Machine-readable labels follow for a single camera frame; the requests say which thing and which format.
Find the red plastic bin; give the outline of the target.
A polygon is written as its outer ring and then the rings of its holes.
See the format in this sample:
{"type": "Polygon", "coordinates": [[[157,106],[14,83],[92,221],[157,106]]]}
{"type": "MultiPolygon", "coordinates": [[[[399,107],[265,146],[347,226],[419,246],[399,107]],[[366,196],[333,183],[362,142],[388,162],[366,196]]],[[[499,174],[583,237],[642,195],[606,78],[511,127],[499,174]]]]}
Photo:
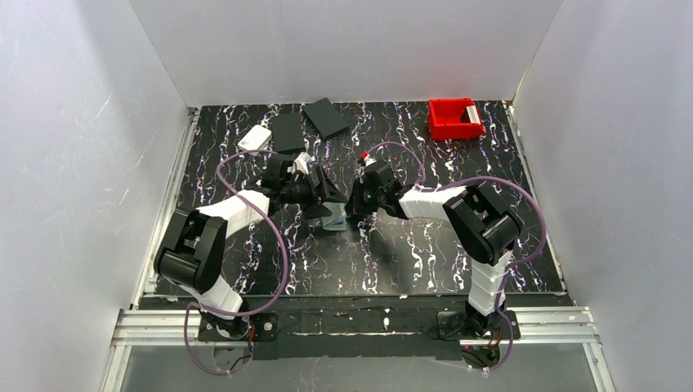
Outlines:
{"type": "Polygon", "coordinates": [[[428,127],[431,139],[473,140],[484,136],[486,131],[482,120],[481,124],[468,122],[466,108],[469,105],[476,104],[467,97],[429,100],[428,127]]]}

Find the white striped credit card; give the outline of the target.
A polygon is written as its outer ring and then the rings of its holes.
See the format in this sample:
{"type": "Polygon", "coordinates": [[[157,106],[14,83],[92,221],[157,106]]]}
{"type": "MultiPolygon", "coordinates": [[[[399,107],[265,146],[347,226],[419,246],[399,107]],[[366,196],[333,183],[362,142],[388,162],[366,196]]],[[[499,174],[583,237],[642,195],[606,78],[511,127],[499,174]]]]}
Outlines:
{"type": "Polygon", "coordinates": [[[481,124],[481,118],[475,105],[466,108],[466,115],[469,123],[481,124]]]}

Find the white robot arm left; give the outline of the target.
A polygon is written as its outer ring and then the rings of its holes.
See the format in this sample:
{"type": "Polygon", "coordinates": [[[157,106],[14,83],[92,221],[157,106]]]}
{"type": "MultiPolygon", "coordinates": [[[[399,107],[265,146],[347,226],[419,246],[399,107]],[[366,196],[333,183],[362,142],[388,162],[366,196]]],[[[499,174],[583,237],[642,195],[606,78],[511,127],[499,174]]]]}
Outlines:
{"type": "Polygon", "coordinates": [[[343,222],[347,197],[323,167],[309,168],[310,156],[271,152],[260,175],[231,197],[194,210],[176,209],[154,258],[154,271],[191,294],[200,309],[220,319],[258,314],[271,305],[242,311],[243,299],[221,276],[226,240],[236,232],[265,221],[279,237],[271,216],[298,205],[308,220],[343,222]]]}

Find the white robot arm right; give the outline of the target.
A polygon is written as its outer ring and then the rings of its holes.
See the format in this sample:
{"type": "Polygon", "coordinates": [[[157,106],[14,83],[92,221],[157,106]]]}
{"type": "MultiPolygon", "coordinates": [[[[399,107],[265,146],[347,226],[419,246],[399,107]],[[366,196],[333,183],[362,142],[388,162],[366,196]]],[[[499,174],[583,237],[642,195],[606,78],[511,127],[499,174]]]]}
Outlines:
{"type": "Polygon", "coordinates": [[[505,299],[502,280],[522,224],[493,188],[402,185],[384,162],[363,158],[360,165],[362,172],[354,180],[346,215],[360,220],[382,209],[403,220],[449,222],[472,259],[467,310],[484,318],[495,313],[505,299]]]}

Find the mint green card holder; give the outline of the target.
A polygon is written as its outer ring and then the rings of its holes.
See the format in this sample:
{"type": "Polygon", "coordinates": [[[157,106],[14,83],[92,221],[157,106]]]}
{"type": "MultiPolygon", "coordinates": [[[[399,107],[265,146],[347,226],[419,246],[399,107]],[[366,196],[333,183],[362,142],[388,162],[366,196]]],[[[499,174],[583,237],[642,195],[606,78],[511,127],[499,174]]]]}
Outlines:
{"type": "Polygon", "coordinates": [[[326,231],[345,231],[347,229],[346,204],[327,202],[324,206],[329,209],[329,215],[321,217],[322,228],[326,231]]]}

